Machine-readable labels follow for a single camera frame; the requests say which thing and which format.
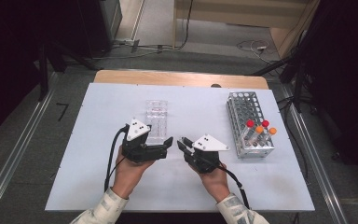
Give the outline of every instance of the gray floor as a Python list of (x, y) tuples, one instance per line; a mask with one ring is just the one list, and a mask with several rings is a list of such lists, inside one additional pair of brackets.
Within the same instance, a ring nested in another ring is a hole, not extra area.
[[(144, 11), (134, 39), (139, 39), (140, 45), (171, 45), (172, 14), (172, 0), (145, 0)], [(186, 17), (187, 11), (183, 11), (183, 14)], [(185, 37), (186, 20), (177, 20), (175, 46), (181, 46)], [(183, 50), (257, 59), (258, 57), (252, 52), (251, 47), (256, 49), (261, 46), (267, 47), (262, 55), (263, 59), (266, 61), (279, 60), (279, 55), (269, 34), (269, 28), (191, 21), (188, 29), (188, 40)]]
[[(262, 32), (261, 34), (263, 35), (260, 35), (260, 32), (257, 31), (255, 33), (259, 34), (259, 36), (256, 36), (256, 39), (270, 40), (269, 35)], [(252, 40), (254, 38), (251, 35), (243, 35), (243, 40)], [(194, 42), (190, 36), (189, 43)], [(224, 50), (222, 54), (217, 54), (215, 51), (208, 51), (207, 49), (203, 45), (194, 44), (191, 46), (191, 50), (167, 51), (144, 57), (124, 59), (118, 57), (132, 57), (135, 54), (148, 53), (150, 50), (139, 49), (136, 53), (131, 54), (131, 48), (120, 47), (113, 49), (105, 59), (94, 60), (92, 62), (103, 66), (105, 69), (145, 69), (231, 75), (251, 74), (266, 65), (262, 60), (252, 56), (252, 52), (248, 52), (247, 56), (238, 54), (238, 52), (242, 53), (242, 50), (236, 47)], [(41, 118), (22, 160), (0, 201), (0, 223), (69, 223), (78, 215), (78, 212), (48, 213), (44, 211), (54, 181), (54, 175), (60, 166), (62, 155), (74, 127), (84, 94), (88, 84), (92, 82), (95, 76), (94, 71), (87, 70), (82, 65), (72, 62), (69, 64), (71, 65), (65, 74), (58, 74), (59, 79), (56, 91), (52, 95), (47, 110)], [(273, 90), (276, 99), (280, 100), (284, 98), (282, 84), (277, 79), (276, 71), (271, 72), (271, 74), (265, 74), (264, 77), (268, 80), (268, 85)], [(0, 170), (12, 148), (16, 145), (28, 119), (34, 112), (38, 91), (39, 89), (36, 87), (30, 92), (0, 128)], [(61, 121), (58, 121), (58, 119), (62, 114), (62, 107), (56, 105), (57, 103), (69, 104)], [(322, 122), (317, 116), (310, 113), (310, 108), (307, 105), (302, 106), (303, 116), (307, 122), (311, 137), (330, 176), (337, 196), (342, 201), (347, 219), (349, 223), (358, 223), (358, 167), (346, 165), (341, 161), (331, 160), (330, 157), (336, 150), (329, 141)], [(289, 116), (288, 119), (290, 129), (301, 143), (292, 117)], [(305, 172), (305, 163), (301, 159), (299, 148), (293, 141), (294, 138), (291, 140), (300, 167)], [(301, 213), (300, 223), (333, 223), (324, 196), (308, 161), (307, 165), (309, 167), (309, 191), (316, 211)], [(294, 217), (294, 214), (286, 213), (263, 213), (262, 215), (270, 223), (290, 223), (290, 220)], [(196, 221), (198, 219), (187, 220), (188, 217), (192, 216), (167, 214), (165, 217), (167, 219), (164, 219), (164, 217), (156, 219), (148, 215), (124, 214), (119, 222), (200, 223)], [(216, 214), (203, 215), (198, 218), (207, 218), (209, 223), (222, 223), (222, 219), (219, 219), (219, 216), (216, 216)]]

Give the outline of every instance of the metal test tube rack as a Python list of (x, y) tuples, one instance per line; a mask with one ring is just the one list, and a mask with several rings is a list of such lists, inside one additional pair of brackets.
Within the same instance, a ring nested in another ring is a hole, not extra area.
[[(231, 92), (227, 99), (227, 110), (231, 123), (231, 129), (234, 136), (235, 147), (239, 159), (244, 158), (265, 158), (274, 149), (272, 141), (269, 139), (264, 146), (256, 141), (253, 146), (247, 147), (245, 139), (241, 137), (241, 131), (245, 128), (248, 119), (252, 119), (256, 124), (260, 124), (263, 120), (263, 112), (261, 111), (257, 95), (254, 91), (237, 91)], [(259, 135), (263, 138), (268, 132), (264, 130)]]

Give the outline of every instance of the metal rail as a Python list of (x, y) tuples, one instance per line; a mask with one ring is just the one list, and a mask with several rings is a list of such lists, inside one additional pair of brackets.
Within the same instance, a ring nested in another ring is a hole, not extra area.
[[(285, 97), (290, 97), (293, 95), (287, 85), (282, 85), (282, 88)], [(321, 187), (324, 200), (327, 204), (334, 223), (348, 223), (330, 178), (328, 177), (328, 174), (324, 169), (324, 165), (319, 158), (318, 151), (316, 150), (315, 145), (310, 138), (310, 133), (308, 132), (307, 126), (305, 125), (302, 114), (298, 114), (293, 106), (290, 107), (290, 111), (292, 113), (293, 119), (295, 120), (295, 124), (297, 126), (298, 132), (300, 133), (301, 140), (308, 154), (310, 164), (316, 175), (319, 186)]]
[(12, 152), (10, 153), (7, 161), (0, 172), (0, 200), (5, 193), (5, 190), (10, 182), (11, 177), (16, 171), (17, 166), (19, 165), (22, 155), (24, 154), (26, 148), (28, 147), (28, 143), (30, 142), (32, 136), (34, 135), (34, 131), (39, 124), (43, 114), (48, 107), (48, 103), (55, 92), (56, 84), (58, 82), (57, 73), (53, 73), (51, 75), (49, 86), (51, 87), (47, 96), (42, 102), (37, 103), (36, 108), (30, 119), (28, 120), (22, 134), (17, 141), (16, 146), (14, 146)]

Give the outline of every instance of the transparent box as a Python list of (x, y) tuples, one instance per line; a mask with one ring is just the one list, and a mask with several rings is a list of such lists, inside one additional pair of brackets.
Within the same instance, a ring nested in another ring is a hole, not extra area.
[(167, 113), (168, 101), (148, 100), (146, 101), (145, 124), (151, 125), (151, 131), (146, 143), (149, 146), (161, 145), (167, 138)]

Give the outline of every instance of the hand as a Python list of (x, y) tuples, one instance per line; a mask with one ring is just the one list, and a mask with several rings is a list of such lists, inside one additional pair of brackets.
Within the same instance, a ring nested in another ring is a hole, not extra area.
[(124, 158), (121, 154), (121, 146), (117, 153), (116, 164), (123, 160), (116, 168), (115, 182), (112, 191), (123, 199), (128, 199), (135, 186), (141, 180), (144, 171), (151, 166), (154, 161), (135, 163)]
[(216, 200), (217, 203), (220, 203), (225, 199), (229, 192), (228, 183), (227, 183), (227, 174), (226, 172), (220, 169), (214, 169), (211, 173), (200, 174), (192, 166), (190, 166), (197, 174), (199, 174), (203, 186), (206, 188), (209, 194)]

